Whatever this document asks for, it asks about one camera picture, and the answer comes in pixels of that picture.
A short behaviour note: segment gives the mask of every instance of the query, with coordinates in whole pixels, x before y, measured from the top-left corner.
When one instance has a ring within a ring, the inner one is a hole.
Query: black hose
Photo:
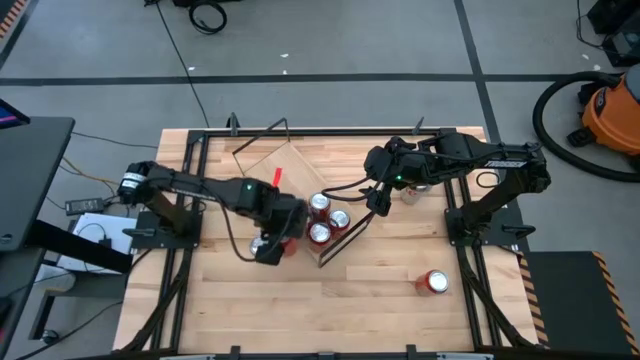
[[[220,15],[222,15],[222,24],[220,24],[220,26],[218,27],[211,28],[201,19],[196,19],[196,17],[194,16],[194,12],[200,6],[211,6],[217,12],[219,12]],[[205,35],[213,35],[220,32],[222,29],[224,29],[225,26],[227,26],[227,13],[224,11],[222,6],[220,6],[220,4],[213,0],[198,0],[194,2],[191,7],[189,7],[189,20],[191,21],[191,25],[193,25],[193,27],[195,27],[199,32]]]
[[[640,182],[640,174],[638,173],[629,173],[609,169],[600,165],[596,165],[590,161],[578,157],[577,155],[572,154],[568,150],[561,147],[557,142],[555,142],[551,138],[551,136],[549,136],[547,130],[544,128],[544,124],[542,123],[542,113],[544,112],[544,108],[547,105],[549,99],[551,99],[551,97],[556,92],[558,92],[565,86],[582,81],[592,81],[599,84],[601,83],[603,87],[613,87],[618,85],[618,83],[620,82],[620,78],[614,75],[609,75],[597,71],[583,71],[567,75],[566,78],[553,83],[542,93],[542,95],[540,95],[538,102],[536,102],[536,106],[533,108],[533,129],[538,135],[538,138],[540,138],[540,142],[542,142],[542,144],[544,144],[544,146],[546,146],[546,148],[549,149],[551,153],[580,170],[609,180],[622,182]]]

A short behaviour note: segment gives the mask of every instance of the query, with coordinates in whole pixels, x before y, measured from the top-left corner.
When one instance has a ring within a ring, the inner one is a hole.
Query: yellow black warning tape
[[[607,269],[607,263],[604,261],[604,257],[597,251],[593,252],[593,256],[598,260],[598,264],[600,264],[600,269],[602,270],[602,276],[604,277],[604,281],[607,283],[607,288],[609,289],[609,294],[611,295],[611,300],[616,305],[616,312],[618,313],[618,318],[620,319],[620,325],[627,335],[627,341],[631,346],[631,353],[633,355],[640,355],[640,350],[638,350],[638,344],[636,343],[636,338],[633,337],[633,332],[631,331],[631,326],[629,325],[629,320],[627,316],[624,314],[624,310],[622,309],[622,303],[620,303],[620,297],[616,292],[616,288],[613,285],[613,279],[611,279],[611,274],[609,274],[609,269]]]
[[[518,264],[520,265],[520,275],[522,276],[522,283],[524,284],[524,291],[527,294],[527,300],[529,301],[529,309],[531,310],[531,317],[533,318],[533,325],[536,328],[536,335],[538,336],[538,342],[545,348],[549,348],[549,338],[547,332],[544,329],[544,321],[542,321],[542,313],[540,312],[540,305],[538,304],[538,297],[536,296],[535,288],[533,287],[533,281],[531,280],[531,273],[529,272],[529,263],[524,257],[524,253],[518,251]]]
[[[4,38],[4,36],[9,32],[11,25],[13,25],[13,23],[18,19],[20,12],[24,9],[26,4],[27,0],[17,0],[11,9],[9,9],[7,16],[0,23],[0,39]]]

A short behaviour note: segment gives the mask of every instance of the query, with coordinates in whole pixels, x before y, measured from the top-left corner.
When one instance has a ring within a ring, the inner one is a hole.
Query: wooden tabletop
[[[484,140],[481,127],[458,131]],[[156,158],[159,164],[182,167],[187,132],[163,131]],[[284,138],[266,138],[234,158],[232,151],[247,139],[214,138],[209,144],[205,176],[224,179],[244,173],[270,182],[271,178],[265,177],[272,174],[265,164],[282,161],[277,156],[292,151],[288,148],[292,147],[319,176],[315,181],[343,185],[364,177],[362,164],[367,152],[388,139],[304,136],[292,137],[287,144]],[[405,137],[410,142],[421,139],[424,137]],[[301,172],[296,162],[299,160],[285,161],[283,179]],[[197,156],[191,168],[195,171],[196,167]],[[487,191],[476,185],[476,174],[468,179],[474,199]],[[310,194],[297,193],[307,189],[295,186],[296,181],[289,179],[287,185],[285,180],[281,190],[308,197]],[[462,204],[457,182],[454,188],[457,203]],[[219,206],[208,203],[202,241],[191,266],[180,353],[228,353],[232,345],[240,345],[243,353],[404,352],[407,344],[415,344],[418,351],[472,350],[458,262],[447,241],[443,186],[435,186],[413,206],[404,204],[397,192],[392,202],[389,216],[376,217],[359,238],[322,269],[304,249],[283,259],[277,267],[240,261],[230,246]],[[345,206],[332,204],[333,208]],[[348,209],[355,221],[366,213],[364,203],[350,204]],[[249,241],[257,229],[251,221],[230,215],[239,249],[249,256]],[[496,303],[525,338],[537,342],[516,257],[493,247],[486,247],[484,254]],[[153,310],[165,255],[166,250],[152,251],[129,277],[114,349],[128,343]],[[412,281],[432,269],[447,273],[448,291],[417,296]],[[489,344],[484,310],[479,300],[476,303],[483,340]],[[168,314],[165,346],[173,308]]]

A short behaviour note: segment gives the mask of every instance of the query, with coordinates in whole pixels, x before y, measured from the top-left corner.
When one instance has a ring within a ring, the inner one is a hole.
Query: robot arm
[[[276,265],[282,253],[270,250],[281,247],[274,243],[283,238],[299,238],[304,233],[308,213],[306,202],[253,178],[204,178],[147,161],[129,165],[118,187],[118,196],[123,204],[144,204],[176,236],[186,234],[190,230],[191,213],[172,204],[163,191],[215,201],[226,210],[252,219],[265,240],[256,254],[256,261],[261,263]],[[267,251],[272,256],[261,256]]]
[[[407,143],[393,137],[384,147],[371,149],[364,163],[367,179],[383,184],[360,190],[367,207],[386,216],[391,207],[391,190],[407,186],[436,185],[466,176],[475,169],[504,169],[504,180],[478,201],[463,205],[456,226],[475,231],[491,220],[491,215],[522,193],[544,191],[551,179],[539,145],[487,144],[471,135],[443,132],[418,142]]]

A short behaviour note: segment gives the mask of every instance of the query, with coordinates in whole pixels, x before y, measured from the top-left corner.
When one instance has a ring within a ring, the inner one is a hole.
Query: desk
[[[458,131],[484,138],[480,127]],[[156,161],[181,169],[187,134],[188,130],[164,130]],[[415,142],[424,136],[405,138]],[[338,186],[364,177],[366,153],[388,139],[389,135],[294,132],[291,145],[329,186]],[[261,138],[235,159],[232,151],[246,140],[211,139],[205,176],[242,176],[240,167],[250,173],[249,167],[285,141]],[[295,169],[285,167],[283,177],[288,171]],[[475,185],[476,174],[469,175],[472,198],[486,191]],[[413,207],[403,204],[398,193],[392,201],[388,217],[376,217],[372,227],[322,269],[305,251],[283,259],[278,267],[241,262],[232,252],[219,207],[209,203],[192,260],[179,353],[229,353],[232,345],[241,346],[242,353],[404,352],[407,344],[415,344],[418,351],[472,350],[456,252],[446,238],[443,186],[434,187]],[[362,203],[352,206],[357,212],[364,209]],[[246,253],[256,229],[251,221],[236,216],[231,223],[238,246]],[[114,349],[128,343],[153,310],[165,253],[154,250],[130,275]],[[484,254],[497,304],[523,336],[537,342],[516,256],[497,248],[486,248]],[[449,275],[447,293],[416,296],[411,281],[436,268]],[[172,309],[165,317],[162,346],[169,344],[171,314]],[[479,314],[488,344],[484,311]]]
[[[130,255],[36,219],[74,123],[71,118],[36,117],[29,125],[0,130],[0,296],[12,293],[13,302],[1,324],[0,358],[6,354],[45,250],[123,273],[131,267]]]
[[[40,212],[73,128],[71,118],[32,118],[30,125],[0,130],[0,236],[12,233],[22,243]],[[0,296],[30,285],[44,257],[43,248],[20,248],[0,252]],[[16,291],[0,343],[4,357],[18,326],[31,286]]]

